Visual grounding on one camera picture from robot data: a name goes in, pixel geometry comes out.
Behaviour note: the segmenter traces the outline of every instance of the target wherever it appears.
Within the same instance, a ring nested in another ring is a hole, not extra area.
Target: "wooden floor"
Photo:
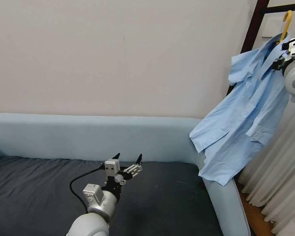
[[[274,234],[271,233],[273,225],[270,222],[264,221],[265,216],[261,214],[261,208],[250,205],[246,201],[247,194],[241,192],[243,186],[240,183],[236,184],[246,212],[248,223],[252,230],[257,236],[273,236]]]

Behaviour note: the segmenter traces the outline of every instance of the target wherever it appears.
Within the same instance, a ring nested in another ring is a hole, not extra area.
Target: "sofa armrest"
[[[251,236],[234,179],[225,186],[203,179],[224,236]]]

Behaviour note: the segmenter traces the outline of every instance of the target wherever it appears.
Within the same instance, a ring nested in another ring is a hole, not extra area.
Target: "hanger hook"
[[[289,29],[289,27],[290,27],[290,23],[291,23],[291,21],[292,21],[292,16],[293,16],[293,12],[292,12],[291,10],[289,10],[289,11],[287,11],[287,12],[285,13],[285,16],[284,16],[284,18],[283,18],[283,22],[286,21],[286,24],[285,24],[285,27],[284,27],[283,33],[282,33],[282,35],[281,35],[281,39],[280,39],[280,41],[278,42],[278,44],[279,44],[280,42],[282,42],[283,39],[285,38],[286,33],[287,33],[287,30]]]

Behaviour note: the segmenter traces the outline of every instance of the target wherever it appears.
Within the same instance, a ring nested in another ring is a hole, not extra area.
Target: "light blue shirt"
[[[275,45],[280,37],[232,58],[228,79],[235,88],[190,133],[206,155],[199,176],[224,186],[274,134],[289,99],[282,71],[271,69],[290,40]]]

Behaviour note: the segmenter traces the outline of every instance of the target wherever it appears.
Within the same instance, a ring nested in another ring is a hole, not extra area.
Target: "black wire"
[[[83,207],[84,207],[84,209],[85,209],[86,214],[88,213],[88,207],[87,207],[87,205],[85,204],[85,202],[83,201],[83,199],[82,199],[82,198],[81,198],[76,192],[74,192],[74,190],[73,190],[73,188],[72,188],[72,184],[73,184],[74,181],[76,181],[76,180],[78,180],[78,179],[80,179],[80,178],[82,178],[82,177],[84,177],[84,176],[87,176],[87,175],[89,175],[89,174],[91,174],[91,173],[94,173],[94,172],[96,172],[96,171],[103,170],[103,169],[104,169],[104,166],[101,165],[101,166],[98,167],[97,169],[94,169],[94,170],[91,170],[91,171],[89,171],[89,172],[86,172],[86,173],[84,173],[84,174],[82,174],[82,175],[80,175],[80,176],[78,176],[78,177],[76,177],[76,178],[74,178],[73,180],[70,181],[70,184],[69,184],[70,191],[71,191],[71,193],[72,193],[74,196],[76,196],[77,199],[79,199],[79,201],[82,203],[82,205],[83,205]]]

